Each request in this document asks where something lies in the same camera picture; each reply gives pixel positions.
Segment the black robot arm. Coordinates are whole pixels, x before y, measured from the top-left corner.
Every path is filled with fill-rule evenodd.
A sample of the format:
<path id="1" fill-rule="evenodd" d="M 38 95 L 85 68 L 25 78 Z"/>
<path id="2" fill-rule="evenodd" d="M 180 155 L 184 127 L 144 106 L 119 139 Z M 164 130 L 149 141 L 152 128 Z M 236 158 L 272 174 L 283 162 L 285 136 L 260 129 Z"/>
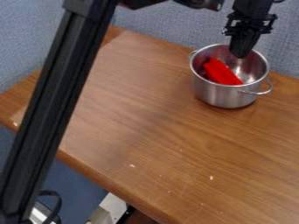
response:
<path id="1" fill-rule="evenodd" d="M 225 0 L 173 0 L 191 9 L 220 11 Z M 271 14 L 273 4 L 284 0 L 233 0 L 232 12 L 227 15 L 223 34 L 231 36 L 228 50 L 243 59 L 253 49 L 260 36 L 269 34 L 277 15 Z"/>

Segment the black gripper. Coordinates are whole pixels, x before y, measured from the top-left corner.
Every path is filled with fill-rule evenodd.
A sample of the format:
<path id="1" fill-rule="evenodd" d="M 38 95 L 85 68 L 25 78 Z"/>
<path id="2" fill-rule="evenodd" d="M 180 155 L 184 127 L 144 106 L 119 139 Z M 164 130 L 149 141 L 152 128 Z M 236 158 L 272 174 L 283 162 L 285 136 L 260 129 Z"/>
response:
<path id="1" fill-rule="evenodd" d="M 272 31 L 276 20 L 276 14 L 267 14 L 261 18 L 252 18 L 236 11 L 228 14 L 228 22 L 221 33 L 231 36 L 228 49 L 237 58 L 244 58 L 248 55 L 260 35 Z"/>

